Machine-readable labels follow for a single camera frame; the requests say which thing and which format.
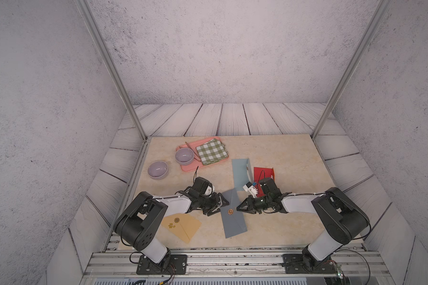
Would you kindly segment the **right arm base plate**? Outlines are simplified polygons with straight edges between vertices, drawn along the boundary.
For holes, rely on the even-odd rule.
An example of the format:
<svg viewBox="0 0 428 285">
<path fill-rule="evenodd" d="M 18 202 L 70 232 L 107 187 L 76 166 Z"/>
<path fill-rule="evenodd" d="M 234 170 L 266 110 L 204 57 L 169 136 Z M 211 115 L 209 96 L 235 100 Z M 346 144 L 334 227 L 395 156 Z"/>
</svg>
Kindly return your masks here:
<svg viewBox="0 0 428 285">
<path fill-rule="evenodd" d="M 303 254 L 284 254 L 282 258 L 281 265 L 287 274 L 336 274 L 338 272 L 330 255 L 322 261 Z"/>
</svg>

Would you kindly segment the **light blue envelope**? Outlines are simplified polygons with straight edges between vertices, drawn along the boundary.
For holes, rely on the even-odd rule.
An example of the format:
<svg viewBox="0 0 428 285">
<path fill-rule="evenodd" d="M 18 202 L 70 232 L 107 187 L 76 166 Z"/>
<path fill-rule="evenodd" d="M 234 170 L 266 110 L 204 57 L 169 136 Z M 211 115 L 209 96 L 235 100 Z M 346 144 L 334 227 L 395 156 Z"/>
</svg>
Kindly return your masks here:
<svg viewBox="0 0 428 285">
<path fill-rule="evenodd" d="M 247 183 L 253 183 L 253 174 L 250 159 L 233 159 L 234 188 L 242 191 Z"/>
</svg>

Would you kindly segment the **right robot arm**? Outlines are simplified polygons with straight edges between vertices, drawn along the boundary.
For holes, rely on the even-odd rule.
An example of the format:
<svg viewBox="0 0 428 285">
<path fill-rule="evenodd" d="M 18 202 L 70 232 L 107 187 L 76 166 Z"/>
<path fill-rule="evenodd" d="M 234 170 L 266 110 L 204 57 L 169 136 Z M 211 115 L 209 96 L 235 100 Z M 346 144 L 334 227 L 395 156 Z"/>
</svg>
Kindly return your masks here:
<svg viewBox="0 0 428 285">
<path fill-rule="evenodd" d="M 303 249 L 302 261 L 306 267 L 316 267 L 326 262 L 342 246 L 370 227 L 370 220 L 359 206 L 340 189 L 331 187 L 321 193 L 282 193 L 272 178 L 259 181 L 263 196 L 250 194 L 237 210 L 248 214 L 262 214 L 267 209 L 273 213 L 317 214 L 325 230 Z"/>
</svg>

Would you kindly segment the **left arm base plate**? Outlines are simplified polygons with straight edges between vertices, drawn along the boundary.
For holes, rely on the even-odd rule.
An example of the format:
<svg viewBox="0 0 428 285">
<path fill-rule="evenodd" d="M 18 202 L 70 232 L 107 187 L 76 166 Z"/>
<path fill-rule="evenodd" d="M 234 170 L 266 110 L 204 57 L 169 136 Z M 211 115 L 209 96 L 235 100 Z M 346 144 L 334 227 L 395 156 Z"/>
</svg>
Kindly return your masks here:
<svg viewBox="0 0 428 285">
<path fill-rule="evenodd" d="M 142 255 L 137 264 L 137 275 L 185 275 L 187 270 L 187 255 L 167 254 L 159 263 Z"/>
</svg>

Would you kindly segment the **grey envelope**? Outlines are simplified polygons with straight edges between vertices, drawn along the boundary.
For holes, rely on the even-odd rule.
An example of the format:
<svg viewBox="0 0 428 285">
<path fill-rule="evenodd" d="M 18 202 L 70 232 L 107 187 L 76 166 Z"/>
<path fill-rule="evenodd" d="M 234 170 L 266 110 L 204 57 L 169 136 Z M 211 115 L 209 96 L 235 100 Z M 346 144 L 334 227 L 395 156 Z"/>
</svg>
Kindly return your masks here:
<svg viewBox="0 0 428 285">
<path fill-rule="evenodd" d="M 222 196 L 229 202 L 228 205 L 221 207 L 225 237 L 228 239 L 247 232 L 244 214 L 241 211 L 237 211 L 237 207 L 241 203 L 238 191 L 236 189 L 228 190 L 223 192 Z"/>
</svg>

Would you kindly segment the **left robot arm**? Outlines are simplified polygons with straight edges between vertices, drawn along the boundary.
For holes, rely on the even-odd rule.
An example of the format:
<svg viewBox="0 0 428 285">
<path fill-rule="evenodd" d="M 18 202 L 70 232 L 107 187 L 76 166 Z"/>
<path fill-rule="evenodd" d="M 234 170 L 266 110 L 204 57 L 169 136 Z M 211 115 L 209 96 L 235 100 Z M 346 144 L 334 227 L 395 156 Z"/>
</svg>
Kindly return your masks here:
<svg viewBox="0 0 428 285">
<path fill-rule="evenodd" d="M 164 217 L 195 210 L 202 211 L 205 216 L 212 216 L 227 205 L 228 200 L 215 192 L 211 182 L 197 177 L 192 186 L 174 195 L 160 197 L 146 191 L 140 192 L 116 219 L 113 231 L 123 244 L 133 247 L 154 264 L 166 268 L 170 262 L 170 250 L 155 237 Z"/>
</svg>

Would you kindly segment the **red envelope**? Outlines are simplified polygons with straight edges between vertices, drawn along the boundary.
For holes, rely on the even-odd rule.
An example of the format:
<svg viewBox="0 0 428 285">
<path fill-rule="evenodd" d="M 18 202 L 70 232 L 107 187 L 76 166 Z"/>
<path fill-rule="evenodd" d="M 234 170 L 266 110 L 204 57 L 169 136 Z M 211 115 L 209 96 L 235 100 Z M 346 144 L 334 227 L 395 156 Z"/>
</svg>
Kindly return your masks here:
<svg viewBox="0 0 428 285">
<path fill-rule="evenodd" d="M 257 197 L 264 196 L 263 190 L 260 186 L 260 181 L 265 178 L 275 178 L 275 171 L 274 168 L 265 168 L 265 167 L 254 167 L 254 183 L 255 187 L 258 190 Z"/>
</svg>

